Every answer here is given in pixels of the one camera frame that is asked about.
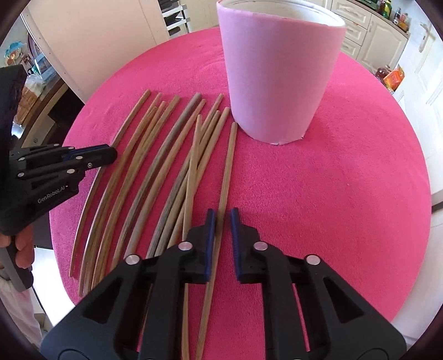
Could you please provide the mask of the person left hand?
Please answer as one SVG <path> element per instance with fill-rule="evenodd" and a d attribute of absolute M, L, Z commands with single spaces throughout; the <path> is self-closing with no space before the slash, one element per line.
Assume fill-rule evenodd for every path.
<path fill-rule="evenodd" d="M 17 266 L 21 269 L 29 268 L 35 261 L 33 225 L 28 225 L 15 236 L 15 247 L 17 248 L 15 256 Z"/>

